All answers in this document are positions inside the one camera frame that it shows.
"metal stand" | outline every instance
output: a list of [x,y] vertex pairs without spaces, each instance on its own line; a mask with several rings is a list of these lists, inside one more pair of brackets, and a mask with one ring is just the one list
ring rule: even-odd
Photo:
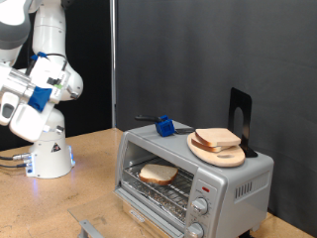
[[104,238],[88,220],[79,221],[79,225],[81,226],[81,232],[78,238],[89,238],[89,236],[91,238]]
[[248,147],[250,137],[252,98],[250,95],[233,87],[231,88],[228,123],[228,129],[231,132],[234,132],[235,112],[238,107],[241,108],[244,115],[243,133],[240,147],[244,150],[246,158],[257,157],[258,154],[250,147]]

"red indicator light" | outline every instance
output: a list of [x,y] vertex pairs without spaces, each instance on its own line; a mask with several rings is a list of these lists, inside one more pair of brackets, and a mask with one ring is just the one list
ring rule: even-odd
[[210,190],[207,188],[207,187],[202,187],[202,189],[204,190],[204,191],[207,191],[207,192],[209,192]]

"toaster oven rack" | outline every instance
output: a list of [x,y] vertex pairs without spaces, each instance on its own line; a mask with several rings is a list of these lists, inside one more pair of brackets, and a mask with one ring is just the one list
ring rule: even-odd
[[169,185],[143,182],[139,178],[139,173],[146,164],[175,167],[175,165],[161,158],[154,158],[150,161],[129,167],[125,169],[125,173],[134,179],[127,182],[128,186],[184,223],[193,175],[178,168],[176,178]]

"black curtain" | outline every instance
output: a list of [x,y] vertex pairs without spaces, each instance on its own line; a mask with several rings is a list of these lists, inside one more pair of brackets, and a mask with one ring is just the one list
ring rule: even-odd
[[[66,11],[66,55],[83,79],[77,101],[61,102],[55,108],[65,118],[66,137],[111,128],[111,32],[108,1],[77,0]],[[30,15],[32,23],[35,14]],[[23,45],[14,68],[28,66],[32,35]],[[0,127],[0,151],[30,145]]]
[[144,126],[138,114],[227,127],[230,89],[245,91],[250,146],[275,162],[269,209],[317,236],[316,13],[312,0],[119,0],[118,128]]

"bread slice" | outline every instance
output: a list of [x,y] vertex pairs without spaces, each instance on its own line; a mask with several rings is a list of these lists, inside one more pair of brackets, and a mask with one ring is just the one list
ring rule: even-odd
[[231,146],[222,146],[222,147],[209,147],[209,146],[205,146],[204,144],[202,144],[199,139],[197,138],[195,133],[190,134],[190,138],[191,138],[191,144],[194,145],[195,147],[198,147],[204,151],[207,152],[213,152],[213,153],[217,153],[217,152],[221,152],[223,150],[226,150],[228,148],[230,148]]
[[139,174],[139,178],[144,182],[154,182],[159,185],[168,185],[176,177],[178,168],[147,164]]
[[226,128],[196,129],[196,137],[208,147],[238,146],[241,139]]

